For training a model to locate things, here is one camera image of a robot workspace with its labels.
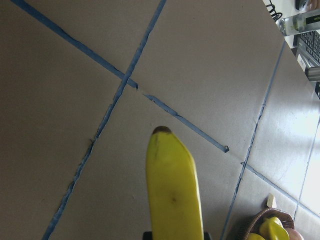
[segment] plastic bottle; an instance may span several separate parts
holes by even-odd
[[[280,20],[279,29],[284,36],[318,30],[320,29],[320,9],[285,17]]]

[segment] yellow banana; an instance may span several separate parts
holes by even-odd
[[[153,240],[203,240],[194,159],[164,126],[157,127],[146,153],[146,180]]]
[[[283,228],[279,218],[265,218],[259,227],[259,233],[268,240],[289,240],[288,232]]]
[[[256,233],[249,233],[247,240],[265,240],[262,236]]]

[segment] wicker basket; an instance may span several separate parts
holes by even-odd
[[[272,217],[279,218],[284,228],[295,229],[295,224],[290,214],[275,208],[266,208],[244,223],[239,229],[235,239],[247,240],[249,233],[258,234],[259,226],[263,223],[264,218]]]

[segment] black cable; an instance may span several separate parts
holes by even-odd
[[[279,20],[282,17],[282,12],[277,12],[276,11],[276,6],[274,4],[272,4],[271,0],[269,0],[270,4],[266,5],[266,8],[271,7],[271,10],[269,11],[269,13],[271,14],[271,17],[273,18],[273,20],[276,22],[277,20]]]

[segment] keyboard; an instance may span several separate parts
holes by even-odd
[[[297,53],[306,58],[309,68],[320,67],[320,34],[317,31],[295,35],[293,46],[297,48]]]

